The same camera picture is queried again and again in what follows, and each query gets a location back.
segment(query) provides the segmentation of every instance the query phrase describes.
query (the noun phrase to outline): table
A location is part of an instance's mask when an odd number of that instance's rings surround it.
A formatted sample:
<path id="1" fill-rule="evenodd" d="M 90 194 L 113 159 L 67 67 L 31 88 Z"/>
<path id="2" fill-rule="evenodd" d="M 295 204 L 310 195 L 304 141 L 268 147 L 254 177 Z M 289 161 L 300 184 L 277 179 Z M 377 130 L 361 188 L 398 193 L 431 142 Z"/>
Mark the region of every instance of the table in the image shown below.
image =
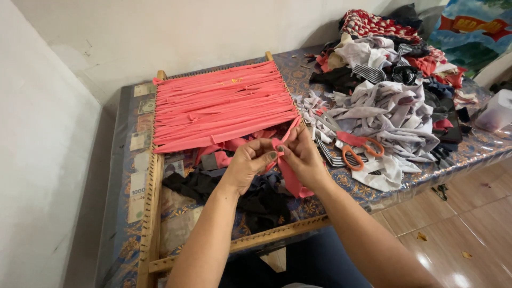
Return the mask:
<path id="1" fill-rule="evenodd" d="M 309 84 L 311 73 L 315 69 L 319 71 L 319 68 L 314 67 L 313 63 L 306 63 L 304 54 L 319 53 L 321 49 L 322 46 L 314 46 L 273 55 L 291 93 L 306 95 L 309 89 L 330 92 L 323 85 Z M 264 61 L 263 57 L 210 68 L 206 71 L 261 61 Z M 485 101 L 492 95 L 488 90 L 479 87 L 474 81 L 467 78 L 463 81 L 462 90 L 464 93 L 476 93 L 481 101 Z M 148 153 L 145 151 L 151 141 L 151 136 L 144 132 L 148 125 L 145 119 L 153 111 L 154 98 L 155 87 L 151 83 L 141 83 L 121 89 L 96 273 L 96 285 L 99 287 L 128 288 L 136 285 L 143 221 L 138 220 L 138 215 L 134 213 L 136 209 L 129 209 L 129 207 L 139 205 L 130 201 L 139 203 L 136 198 L 138 194 L 134 195 L 134 193 L 143 192 L 139 187 L 140 179 L 143 179 L 143 171 L 147 169 Z M 468 105 L 467 107 L 471 114 L 479 105 Z M 344 188 L 362 207 L 367 211 L 376 212 L 409 200 L 426 187 L 446 182 L 455 173 L 471 171 L 509 157 L 512 153 L 511 133 L 511 125 L 495 133 L 474 129 L 474 135 L 465 137 L 464 142 L 459 145 L 459 151 L 452 153 L 452 161 L 456 163 L 455 166 L 439 170 L 433 163 L 417 163 L 423 173 L 405 173 L 403 184 L 397 191 L 382 192 L 367 187 L 353 180 L 350 172 L 345 168 L 329 168 L 329 172 L 336 183 Z M 193 170 L 192 157 L 192 152 L 184 153 L 185 173 Z M 322 204 L 316 197 L 293 199 L 288 206 L 292 222 L 325 214 Z M 189 204 L 167 211 L 161 215 L 161 219 L 165 221 L 197 207 L 197 204 Z M 237 214 L 232 238 L 237 239 L 249 234 L 250 231 L 244 224 L 244 216 Z M 181 246 L 178 246 L 164 255 L 160 255 L 160 258 L 178 255 L 180 251 Z"/>

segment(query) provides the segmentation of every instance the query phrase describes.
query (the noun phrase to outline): red banner on poster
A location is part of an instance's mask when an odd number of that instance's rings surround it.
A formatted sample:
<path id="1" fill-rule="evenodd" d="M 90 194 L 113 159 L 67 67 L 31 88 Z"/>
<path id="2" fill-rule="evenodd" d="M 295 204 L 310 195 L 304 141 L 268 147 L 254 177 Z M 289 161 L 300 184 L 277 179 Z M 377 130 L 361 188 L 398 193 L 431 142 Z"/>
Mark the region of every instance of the red banner on poster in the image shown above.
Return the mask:
<path id="1" fill-rule="evenodd" d="M 505 30 L 509 24 L 501 19 L 494 19 L 489 22 L 469 16 L 455 16 L 455 19 L 441 15 L 439 30 L 450 30 L 455 33 L 468 33 L 476 30 L 484 30 L 482 34 L 498 41 L 501 37 L 512 34 L 512 31 Z"/>

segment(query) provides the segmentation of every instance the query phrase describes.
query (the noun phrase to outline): dark pants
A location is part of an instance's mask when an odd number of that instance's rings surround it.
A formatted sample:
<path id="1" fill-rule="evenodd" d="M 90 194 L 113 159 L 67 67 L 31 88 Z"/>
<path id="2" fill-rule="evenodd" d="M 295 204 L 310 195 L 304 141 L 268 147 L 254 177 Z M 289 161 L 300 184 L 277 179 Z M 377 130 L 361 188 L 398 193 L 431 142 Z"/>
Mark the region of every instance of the dark pants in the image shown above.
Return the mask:
<path id="1" fill-rule="evenodd" d="M 276 273 L 253 253 L 226 264 L 219 287 L 282 287 L 290 283 L 322 288 L 371 288 L 350 260 L 332 227 L 286 246 L 286 271 Z"/>

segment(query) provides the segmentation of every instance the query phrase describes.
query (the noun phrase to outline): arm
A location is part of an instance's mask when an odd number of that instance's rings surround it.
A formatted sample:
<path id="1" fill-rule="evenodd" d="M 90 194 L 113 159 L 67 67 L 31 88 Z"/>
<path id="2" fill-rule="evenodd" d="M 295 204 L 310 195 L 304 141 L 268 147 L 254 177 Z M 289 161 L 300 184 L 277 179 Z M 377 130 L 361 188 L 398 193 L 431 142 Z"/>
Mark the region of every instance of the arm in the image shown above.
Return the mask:
<path id="1" fill-rule="evenodd" d="M 350 259 L 374 287 L 441 287 L 397 239 L 332 180 L 306 127 L 294 128 L 285 146 L 279 148 L 285 151 L 285 160 L 301 183 L 320 199 Z"/>
<path id="2" fill-rule="evenodd" d="M 256 173 L 276 157 L 270 139 L 260 138 L 238 147 L 176 260 L 167 288 L 219 285 L 229 255 L 238 198 Z"/>

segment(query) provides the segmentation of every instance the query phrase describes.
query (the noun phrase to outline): tiled floor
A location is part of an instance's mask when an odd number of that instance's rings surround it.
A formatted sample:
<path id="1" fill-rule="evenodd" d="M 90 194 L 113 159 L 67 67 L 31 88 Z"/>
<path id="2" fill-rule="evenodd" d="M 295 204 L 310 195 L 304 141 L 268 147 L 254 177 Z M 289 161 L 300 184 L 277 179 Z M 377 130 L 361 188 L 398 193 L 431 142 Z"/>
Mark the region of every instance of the tiled floor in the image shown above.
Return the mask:
<path id="1" fill-rule="evenodd" d="M 509 162 L 453 178 L 447 184 L 448 201 L 429 189 L 372 216 L 443 286 L 512 287 Z M 427 241 L 417 239 L 418 232 Z M 264 257 L 276 271 L 286 268 L 284 249 Z"/>

